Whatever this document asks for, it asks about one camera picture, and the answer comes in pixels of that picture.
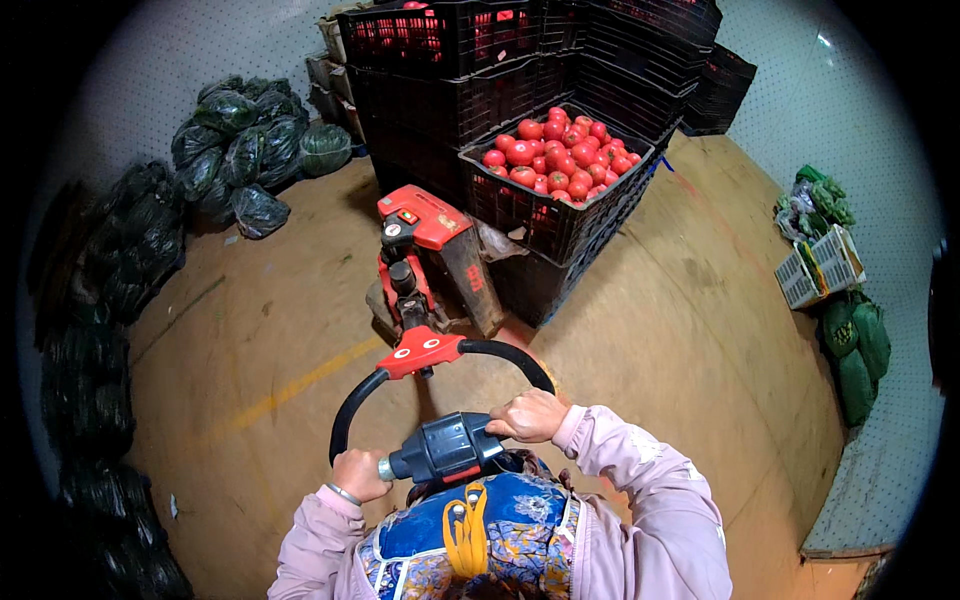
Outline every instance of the black handle grip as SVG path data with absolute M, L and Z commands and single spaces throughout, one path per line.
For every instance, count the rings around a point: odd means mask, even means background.
M 367 399 L 373 390 L 380 387 L 380 384 L 390 378 L 390 372 L 384 368 L 367 375 L 367 378 L 360 382 L 360 385 L 353 388 L 344 403 L 340 405 L 337 416 L 333 420 L 333 431 L 330 432 L 330 466 L 333 467 L 333 459 L 337 454 L 347 451 L 347 435 L 350 432 L 350 423 L 353 416 L 363 401 Z
M 497 342 L 495 340 L 461 340 L 457 344 L 457 351 L 461 354 L 489 354 L 490 356 L 499 356 L 505 360 L 517 365 L 527 380 L 535 388 L 539 388 L 550 394 L 555 394 L 553 382 L 546 374 L 534 357 L 527 354 L 516 346 Z

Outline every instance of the red pallet jack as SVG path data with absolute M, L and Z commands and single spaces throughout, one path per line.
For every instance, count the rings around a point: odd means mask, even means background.
M 503 310 L 480 257 L 476 229 L 469 217 L 436 196 L 406 185 L 377 203 L 383 230 L 377 258 L 380 278 L 367 293 L 375 318 L 398 339 L 389 356 L 350 392 L 337 412 L 330 435 L 330 464 L 347 450 L 350 422 L 367 396 L 388 379 L 419 373 L 464 354 L 499 356 L 517 365 L 530 383 L 553 394 L 550 377 L 523 350 L 482 339 L 453 335 L 461 320 L 449 319 L 424 271 L 424 262 L 453 283 L 469 320 L 484 338 L 496 333 Z M 380 460 L 385 481 L 412 477 L 414 483 L 455 483 L 481 472 L 503 452 L 501 439 L 488 435 L 483 413 L 452 413 L 430 421 L 403 443 L 400 450 Z

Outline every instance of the woman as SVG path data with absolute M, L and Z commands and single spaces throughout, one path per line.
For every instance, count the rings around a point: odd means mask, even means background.
M 393 483 L 377 475 L 383 452 L 353 449 L 294 514 L 268 598 L 730 597 L 720 512 L 683 455 L 609 408 L 541 390 L 490 415 L 489 433 L 552 441 L 583 473 L 607 476 L 629 495 L 633 523 L 511 450 L 503 472 L 429 495 L 415 487 L 411 508 L 365 535 L 360 503 Z

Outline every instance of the bracelet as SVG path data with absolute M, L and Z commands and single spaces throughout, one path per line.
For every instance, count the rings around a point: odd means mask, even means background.
M 357 506 L 360 506 L 361 504 L 363 504 L 362 502 L 360 502 L 360 500 L 358 500 L 358 499 L 356 498 L 356 496 L 354 496 L 354 495 L 353 495 L 352 493 L 350 493 L 350 492 L 347 492 L 346 490 L 344 490 L 343 488 L 341 488 L 341 487 L 338 486 L 337 484 L 334 484 L 334 483 L 324 483 L 324 485 L 327 486 L 328 488 L 330 488 L 331 490 L 334 490 L 336 493 L 340 494 L 341 496 L 343 496 L 344 498 L 346 498 L 347 500 L 349 500 L 349 501 L 352 502 L 353 504 L 356 504 Z

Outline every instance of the hand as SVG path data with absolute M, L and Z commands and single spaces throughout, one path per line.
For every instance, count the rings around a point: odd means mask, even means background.
M 525 444 L 553 438 L 570 407 L 544 390 L 533 389 L 490 410 L 487 433 L 508 436 Z
M 333 458 L 333 483 L 361 502 L 369 502 L 387 495 L 393 481 L 382 481 L 376 469 L 383 450 L 347 450 Z

